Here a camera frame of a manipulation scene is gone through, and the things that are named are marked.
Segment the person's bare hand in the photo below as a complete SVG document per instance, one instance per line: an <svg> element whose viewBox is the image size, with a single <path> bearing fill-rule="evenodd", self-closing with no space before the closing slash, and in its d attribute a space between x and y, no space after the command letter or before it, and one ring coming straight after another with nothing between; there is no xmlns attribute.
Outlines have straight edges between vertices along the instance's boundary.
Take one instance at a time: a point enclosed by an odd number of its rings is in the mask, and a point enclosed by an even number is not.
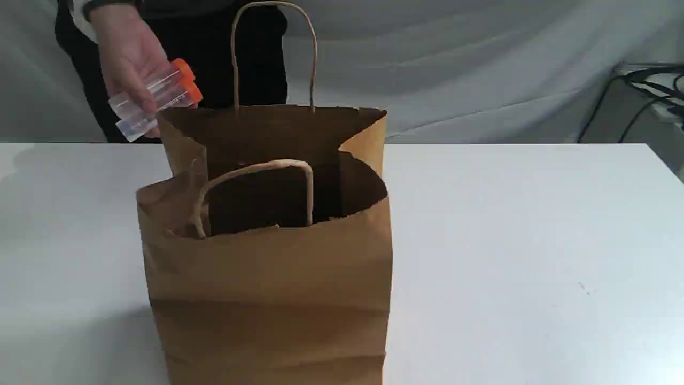
<svg viewBox="0 0 684 385"><path fill-rule="evenodd" d="M108 97L125 93L147 115L154 116L156 98L147 88L146 79L169 67L156 34L130 3L96 7L88 16L99 45Z"/></svg>

